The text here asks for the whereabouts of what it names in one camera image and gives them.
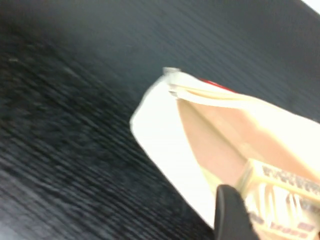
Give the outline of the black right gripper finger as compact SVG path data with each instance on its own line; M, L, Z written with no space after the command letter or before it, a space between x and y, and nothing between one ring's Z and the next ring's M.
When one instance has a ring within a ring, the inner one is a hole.
M240 193L222 184L216 190L215 240L259 240Z

